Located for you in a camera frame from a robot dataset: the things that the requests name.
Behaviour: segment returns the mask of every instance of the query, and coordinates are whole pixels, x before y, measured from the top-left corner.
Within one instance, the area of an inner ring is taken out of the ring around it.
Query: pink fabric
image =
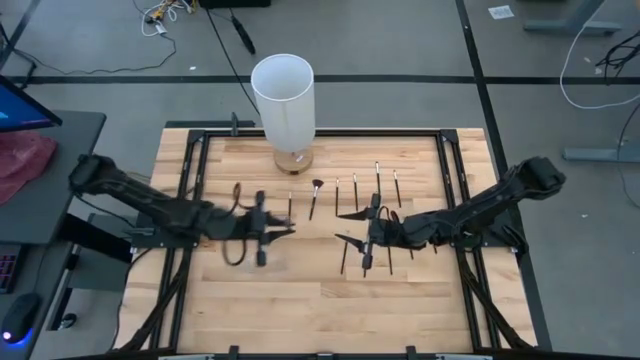
[[[42,174],[55,149],[53,139],[35,131],[0,134],[0,205]]]

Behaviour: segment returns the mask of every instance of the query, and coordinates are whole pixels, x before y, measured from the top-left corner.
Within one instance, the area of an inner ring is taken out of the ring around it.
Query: monitor screen
[[[60,119],[0,76],[0,132],[60,124]]]

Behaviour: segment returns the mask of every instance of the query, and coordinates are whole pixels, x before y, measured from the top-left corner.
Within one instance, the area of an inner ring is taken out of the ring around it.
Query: concrete floor
[[[156,2],[138,3],[148,7]],[[467,0],[485,75],[557,77],[573,39],[525,33],[522,23],[526,18],[564,16],[578,3]],[[511,5],[516,16],[493,20],[487,8],[504,4]],[[27,6],[21,0],[0,3],[0,20],[9,31]],[[216,22],[241,75],[278,52],[305,57],[318,75],[473,75],[452,0],[274,0],[271,8],[235,12],[258,48],[255,57],[247,54],[230,24]],[[598,19],[619,21],[624,29],[610,38],[580,39],[567,74],[596,76],[593,64],[638,30],[634,25],[639,17],[633,0],[606,2]],[[66,71],[159,62],[170,45],[161,38],[142,37],[139,28],[139,14],[130,1],[42,0],[18,48]],[[117,75],[232,74],[204,13],[180,13],[167,29],[176,40],[176,56],[160,69]],[[1,72],[15,76],[25,69],[12,56]],[[631,63],[623,75],[639,73],[640,66]],[[40,68],[36,75],[60,74]],[[575,101],[595,105],[630,98],[640,93],[640,86],[575,85],[567,90]],[[258,120],[235,83],[48,84],[32,85],[28,93],[52,109],[106,113],[96,152],[146,175],[151,174],[168,120],[221,120],[231,111],[241,119]],[[490,85],[489,94],[508,162],[548,156],[568,177],[558,196],[520,206],[554,349],[640,356],[635,335],[640,315],[634,306],[640,298],[640,244],[634,226],[639,210],[624,197],[614,165],[568,163],[560,157],[564,146],[615,146],[635,104],[579,110],[565,101],[557,85]],[[486,128],[472,84],[319,83],[316,103],[318,126]],[[627,138],[639,132],[640,125],[632,124]],[[631,195],[640,200],[637,166],[622,169]],[[95,202],[133,214],[111,199]],[[81,205],[73,204],[72,211],[87,215],[90,210]],[[33,358],[104,352],[113,336],[119,298],[77,292],[69,310],[81,321],[69,330],[43,332]]]

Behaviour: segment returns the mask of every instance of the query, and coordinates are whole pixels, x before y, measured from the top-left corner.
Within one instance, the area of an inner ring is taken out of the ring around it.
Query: glass lamp base
[[[311,148],[296,151],[294,153],[273,151],[273,160],[280,171],[288,175],[298,175],[309,167],[313,162],[313,152]]]

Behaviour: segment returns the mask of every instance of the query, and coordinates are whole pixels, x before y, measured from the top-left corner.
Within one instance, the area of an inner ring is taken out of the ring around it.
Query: white cable
[[[142,21],[140,22],[140,32],[142,32],[142,35],[146,36],[146,37],[151,37],[151,36],[156,36],[159,35],[160,32],[156,31],[154,33],[151,34],[147,34],[146,32],[144,32],[144,25],[145,25],[145,20],[147,19],[147,14],[149,12],[151,12],[151,10],[153,9],[157,9],[159,7],[161,7],[162,5],[164,5],[165,1],[161,1],[160,4],[153,6],[149,9],[147,9],[147,11],[144,12],[144,15],[142,16]],[[167,14],[169,14],[169,19],[173,22],[176,22],[178,20],[178,13],[176,13],[176,11],[174,10],[174,8],[177,9],[183,9],[184,6],[178,5],[178,4],[171,4],[169,5],[169,8],[167,9]]]
[[[638,94],[638,95],[636,95],[635,97],[633,97],[633,98],[631,98],[629,100],[626,100],[626,101],[623,101],[623,102],[619,102],[619,103],[604,104],[604,105],[598,105],[598,106],[584,106],[584,105],[576,104],[571,99],[569,99],[569,95],[567,95],[567,91],[564,89],[564,84],[562,83],[562,79],[564,78],[564,73],[567,70],[567,65],[569,64],[569,59],[571,58],[571,52],[573,52],[573,48],[575,47],[576,42],[578,41],[578,38],[580,37],[580,35],[582,35],[582,33],[584,32],[584,29],[587,28],[587,26],[589,25],[591,20],[598,14],[600,9],[602,9],[602,6],[600,6],[598,8],[598,10],[596,10],[593,13],[593,15],[591,15],[589,20],[585,21],[584,25],[582,25],[582,29],[580,29],[580,31],[576,35],[575,39],[573,39],[573,43],[571,43],[571,47],[569,48],[569,52],[567,53],[567,58],[564,61],[564,66],[562,67],[562,72],[560,73],[560,90],[562,90],[562,94],[564,95],[564,98],[567,99],[569,104],[577,107],[578,109],[583,109],[583,110],[599,110],[599,109],[604,109],[604,108],[608,108],[608,107],[627,105],[629,103],[632,103],[632,102],[640,99],[640,94]]]

